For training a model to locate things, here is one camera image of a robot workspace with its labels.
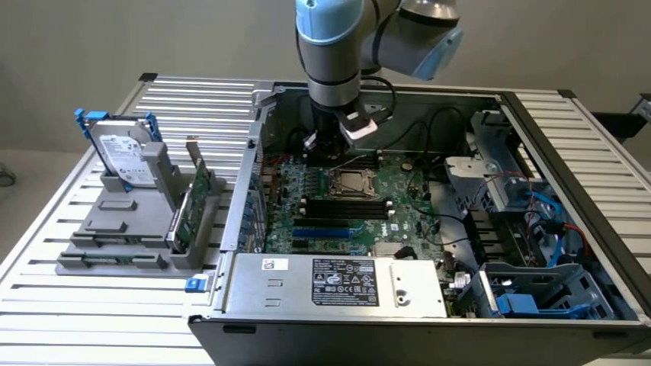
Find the floor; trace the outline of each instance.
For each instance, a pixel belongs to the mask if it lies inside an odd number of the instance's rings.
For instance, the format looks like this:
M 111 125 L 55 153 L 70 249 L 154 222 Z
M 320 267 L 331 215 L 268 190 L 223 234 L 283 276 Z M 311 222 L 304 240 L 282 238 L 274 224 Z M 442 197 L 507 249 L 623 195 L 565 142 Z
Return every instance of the floor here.
M 0 162 L 16 174 L 16 184 L 0 188 L 0 261 L 82 158 L 80 153 L 0 150 Z

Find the sticker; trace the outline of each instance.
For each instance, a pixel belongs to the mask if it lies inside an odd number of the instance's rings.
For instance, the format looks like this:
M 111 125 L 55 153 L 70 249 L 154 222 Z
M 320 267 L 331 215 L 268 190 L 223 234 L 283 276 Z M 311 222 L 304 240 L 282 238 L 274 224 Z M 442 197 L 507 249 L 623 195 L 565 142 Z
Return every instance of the sticker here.
M 154 185 L 140 143 L 128 136 L 102 135 L 102 145 L 120 178 L 134 186 Z
M 312 302 L 326 307 L 379 307 L 375 261 L 312 259 Z
M 263 258 L 263 271 L 287 271 L 290 260 L 287 258 Z

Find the screw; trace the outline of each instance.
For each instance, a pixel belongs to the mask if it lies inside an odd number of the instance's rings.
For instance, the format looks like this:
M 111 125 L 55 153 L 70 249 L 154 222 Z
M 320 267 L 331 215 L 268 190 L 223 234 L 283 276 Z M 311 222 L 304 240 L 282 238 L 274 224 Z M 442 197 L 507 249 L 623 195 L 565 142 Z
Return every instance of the screw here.
M 486 170 L 489 170 L 489 172 L 497 172 L 498 171 L 498 166 L 495 165 L 495 163 L 489 162 L 486 164 Z

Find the power supply label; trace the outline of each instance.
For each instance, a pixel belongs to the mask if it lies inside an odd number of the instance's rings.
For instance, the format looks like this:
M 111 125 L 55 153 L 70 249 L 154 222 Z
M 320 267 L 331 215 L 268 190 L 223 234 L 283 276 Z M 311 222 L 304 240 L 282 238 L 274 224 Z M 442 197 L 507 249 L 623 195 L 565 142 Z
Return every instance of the power supply label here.
M 312 259 L 312 302 L 326 307 L 378 307 L 375 262 Z

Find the metal panel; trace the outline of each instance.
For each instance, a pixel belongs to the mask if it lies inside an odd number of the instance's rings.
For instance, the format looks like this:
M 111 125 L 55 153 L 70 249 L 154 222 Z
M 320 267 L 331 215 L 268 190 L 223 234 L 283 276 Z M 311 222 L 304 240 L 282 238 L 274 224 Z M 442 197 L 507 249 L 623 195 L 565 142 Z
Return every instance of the metal panel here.
M 651 274 L 651 179 L 579 101 L 517 93 L 567 167 Z

